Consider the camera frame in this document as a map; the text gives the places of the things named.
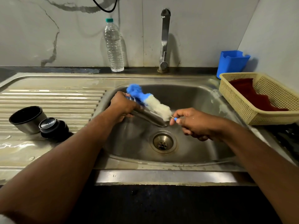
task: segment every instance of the yellow plastic basket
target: yellow plastic basket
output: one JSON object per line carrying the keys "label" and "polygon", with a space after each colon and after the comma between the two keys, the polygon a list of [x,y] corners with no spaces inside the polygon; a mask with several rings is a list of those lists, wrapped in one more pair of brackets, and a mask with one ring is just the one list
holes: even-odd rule
{"label": "yellow plastic basket", "polygon": [[[299,95],[275,79],[260,73],[223,73],[220,75],[219,91],[248,125],[291,124],[299,120]],[[229,81],[253,78],[258,94],[269,97],[271,104],[289,111],[263,111],[256,108]]]}

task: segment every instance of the faucet spout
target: faucet spout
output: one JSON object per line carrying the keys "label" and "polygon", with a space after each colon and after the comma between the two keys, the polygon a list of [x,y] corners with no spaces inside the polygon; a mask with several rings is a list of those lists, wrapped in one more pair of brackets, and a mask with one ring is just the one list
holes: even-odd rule
{"label": "faucet spout", "polygon": [[166,72],[168,70],[168,63],[166,62],[166,54],[167,54],[168,33],[169,33],[169,24],[170,24],[170,16],[171,16],[170,10],[163,9],[161,16],[162,16],[162,41],[161,41],[161,52],[160,52],[158,72]]}

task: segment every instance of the water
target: water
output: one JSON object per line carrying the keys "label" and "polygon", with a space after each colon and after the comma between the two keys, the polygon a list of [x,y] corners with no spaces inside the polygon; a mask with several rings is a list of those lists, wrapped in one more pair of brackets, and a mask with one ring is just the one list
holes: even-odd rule
{"label": "water", "polygon": [[107,44],[108,58],[111,70],[123,71],[123,50],[121,48],[121,36],[113,22],[107,22],[105,28],[105,40]]}

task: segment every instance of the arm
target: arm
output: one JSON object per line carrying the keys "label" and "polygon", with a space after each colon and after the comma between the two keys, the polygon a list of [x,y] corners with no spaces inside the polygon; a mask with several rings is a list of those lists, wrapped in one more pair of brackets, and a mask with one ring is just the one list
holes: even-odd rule
{"label": "arm", "polygon": [[177,110],[177,119],[186,135],[201,141],[219,139],[238,156],[285,224],[299,223],[299,168],[280,156],[239,124],[199,112]]}
{"label": "arm", "polygon": [[136,103],[118,92],[111,105],[0,189],[0,214],[19,223],[61,223],[71,212],[112,127]]}

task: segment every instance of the drain strainer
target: drain strainer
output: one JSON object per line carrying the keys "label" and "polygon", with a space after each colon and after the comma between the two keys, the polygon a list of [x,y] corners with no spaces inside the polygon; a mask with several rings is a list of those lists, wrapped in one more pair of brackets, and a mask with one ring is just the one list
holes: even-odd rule
{"label": "drain strainer", "polygon": [[169,153],[176,149],[176,138],[169,131],[158,131],[151,136],[150,144],[159,153]]}

